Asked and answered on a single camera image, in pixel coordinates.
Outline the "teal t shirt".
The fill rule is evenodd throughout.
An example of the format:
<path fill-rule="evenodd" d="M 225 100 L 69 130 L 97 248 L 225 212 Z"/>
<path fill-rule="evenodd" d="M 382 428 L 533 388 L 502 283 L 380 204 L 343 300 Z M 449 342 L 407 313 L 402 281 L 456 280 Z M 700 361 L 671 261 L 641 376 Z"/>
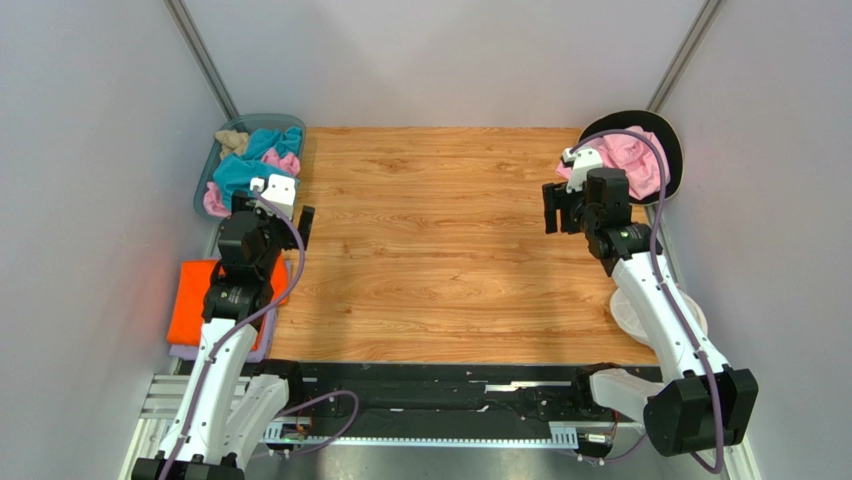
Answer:
<path fill-rule="evenodd" d="M 299 127 L 261 128 L 251 134 L 221 130 L 214 137 L 225 140 L 222 147 L 227 155 L 220 155 L 221 162 L 213 171 L 212 180 L 207 182 L 204 205 L 211 215 L 230 214 L 233 194 L 249 192 L 250 181 L 255 177 L 266 179 L 272 174 L 299 177 L 298 151 L 304 138 Z"/>

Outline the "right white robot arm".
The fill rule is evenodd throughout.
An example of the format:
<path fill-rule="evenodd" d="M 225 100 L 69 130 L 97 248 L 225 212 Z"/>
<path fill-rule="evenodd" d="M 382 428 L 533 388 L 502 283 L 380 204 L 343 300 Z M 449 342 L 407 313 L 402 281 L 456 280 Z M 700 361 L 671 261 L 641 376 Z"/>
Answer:
<path fill-rule="evenodd" d="M 662 456 L 724 450 L 746 437 L 759 386 L 703 333 L 673 281 L 651 226 L 632 218 L 627 178 L 590 170 L 579 187 L 542 187 L 545 231 L 584 235 L 591 255 L 626 297 L 654 351 L 662 380 L 611 363 L 580 371 L 583 401 L 642 423 Z"/>

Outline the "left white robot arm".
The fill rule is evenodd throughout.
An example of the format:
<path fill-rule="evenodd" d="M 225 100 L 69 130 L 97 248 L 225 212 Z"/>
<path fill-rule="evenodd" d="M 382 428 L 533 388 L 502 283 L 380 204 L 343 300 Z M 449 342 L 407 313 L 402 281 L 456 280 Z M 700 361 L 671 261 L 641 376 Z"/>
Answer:
<path fill-rule="evenodd" d="M 297 221 L 262 198 L 241 198 L 220 222 L 219 259 L 205 293 L 200 343 L 176 416 L 151 458 L 139 457 L 134 479 L 243 479 L 253 450 L 273 417 L 301 382 L 298 366 L 264 361 L 240 400 L 238 380 L 263 318 L 285 300 L 301 275 L 281 293 L 272 278 L 282 251 L 304 255 L 315 209 Z"/>

